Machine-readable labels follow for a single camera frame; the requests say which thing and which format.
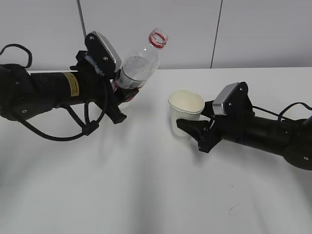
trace paper cup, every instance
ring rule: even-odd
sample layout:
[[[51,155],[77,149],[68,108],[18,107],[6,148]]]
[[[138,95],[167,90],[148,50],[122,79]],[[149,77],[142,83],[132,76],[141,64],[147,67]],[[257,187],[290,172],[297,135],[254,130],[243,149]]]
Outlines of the paper cup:
[[[169,95],[168,102],[170,104],[172,131],[180,137],[187,137],[188,134],[177,127],[176,120],[179,118],[199,120],[200,113],[205,107],[203,98],[186,89],[180,89]]]

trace black cable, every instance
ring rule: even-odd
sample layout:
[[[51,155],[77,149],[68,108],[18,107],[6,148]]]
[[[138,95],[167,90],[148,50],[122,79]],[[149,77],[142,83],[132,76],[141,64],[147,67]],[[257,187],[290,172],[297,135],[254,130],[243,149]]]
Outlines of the black cable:
[[[47,139],[47,140],[53,140],[53,141],[71,141],[71,140],[76,140],[82,136],[84,136],[84,133],[79,133],[75,136],[70,136],[70,137],[56,137],[56,136],[50,136],[42,131],[38,130],[36,127],[34,127],[32,124],[24,120],[19,114],[17,114],[14,110],[6,106],[6,104],[2,101],[1,105],[4,108],[5,111],[7,111],[11,116],[13,116],[18,122],[20,122],[22,125],[24,125],[26,128],[28,128],[30,131],[33,133],[37,134],[38,136]]]
[[[27,65],[23,68],[29,68],[31,66],[31,64],[33,63],[33,55],[31,54],[30,50],[28,50],[26,47],[20,45],[20,44],[8,44],[6,45],[5,47],[3,47],[3,49],[0,51],[0,55],[3,54],[3,52],[5,51],[6,48],[8,47],[17,47],[23,51],[25,51],[27,54],[28,54],[28,62],[27,62]]]
[[[90,117],[89,117],[89,101],[87,101],[84,104],[84,121],[86,122],[86,124],[90,124]]]
[[[281,113],[279,113],[278,115],[278,121],[280,122],[282,120],[282,118],[285,118],[283,117],[283,115],[290,109],[292,108],[293,106],[295,105],[303,105],[305,108],[307,108],[308,110],[312,111],[312,107],[308,106],[306,103],[304,102],[295,102],[293,104],[290,104],[289,106],[287,106],[284,110],[281,111]]]
[[[258,110],[263,111],[263,112],[266,112],[266,113],[269,113],[269,114],[271,114],[271,115],[273,115],[273,116],[279,117],[279,114],[274,113],[274,112],[272,112],[272,111],[268,111],[268,110],[263,109],[263,108],[261,108],[261,107],[253,106],[253,108],[258,109]],[[287,120],[287,121],[294,121],[293,119],[290,119],[290,118],[287,118],[287,117],[282,117],[282,118],[285,119],[285,120]]]
[[[81,127],[85,127],[86,125],[84,124],[84,122],[82,122],[82,120],[79,118],[79,116],[74,112],[74,110],[69,106],[69,105],[60,105],[60,108],[63,108],[65,110],[68,111],[68,113],[70,114],[70,116],[74,119],[74,121]]]

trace cup rim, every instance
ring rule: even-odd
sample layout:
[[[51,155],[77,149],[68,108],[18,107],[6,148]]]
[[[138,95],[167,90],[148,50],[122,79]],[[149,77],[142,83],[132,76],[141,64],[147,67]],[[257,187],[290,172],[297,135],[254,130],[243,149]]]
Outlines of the cup rim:
[[[180,111],[180,112],[183,112],[183,113],[188,113],[188,114],[193,114],[193,115],[199,114],[199,113],[201,113],[201,112],[204,110],[204,108],[205,108],[205,101],[203,100],[202,96],[199,95],[199,94],[197,94],[197,93],[193,93],[193,94],[198,95],[198,96],[202,99],[202,101],[203,101],[203,106],[202,106],[202,108],[201,108],[200,110],[198,110],[198,111],[196,111],[196,112],[182,110],[182,109],[180,109],[180,108],[175,107],[173,104],[171,104],[171,102],[170,102],[170,96],[171,96],[171,94],[173,94],[173,93],[175,93],[175,92],[177,92],[177,91],[180,91],[180,90],[185,90],[185,91],[188,91],[188,92],[190,92],[190,93],[193,93],[193,92],[189,91],[188,89],[178,89],[178,90],[175,90],[175,91],[173,91],[172,93],[170,93],[169,96],[168,96],[168,102],[169,102],[169,105],[170,105],[172,108],[174,108],[174,109],[177,110],[177,111]]]

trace yellow warning label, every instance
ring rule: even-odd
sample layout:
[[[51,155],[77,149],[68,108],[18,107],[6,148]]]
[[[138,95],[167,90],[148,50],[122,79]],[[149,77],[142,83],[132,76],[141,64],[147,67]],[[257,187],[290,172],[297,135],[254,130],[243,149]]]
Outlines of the yellow warning label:
[[[76,77],[70,72],[64,72],[63,74],[66,76],[69,82],[70,96],[72,97],[79,96],[79,84]]]

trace bottle neck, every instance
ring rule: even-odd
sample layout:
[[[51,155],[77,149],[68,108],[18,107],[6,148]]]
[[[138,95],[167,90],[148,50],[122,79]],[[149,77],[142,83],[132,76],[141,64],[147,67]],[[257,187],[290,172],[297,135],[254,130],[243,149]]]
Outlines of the bottle neck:
[[[154,29],[149,35],[150,44],[157,49],[163,49],[167,44],[167,40],[167,34],[158,28]]]

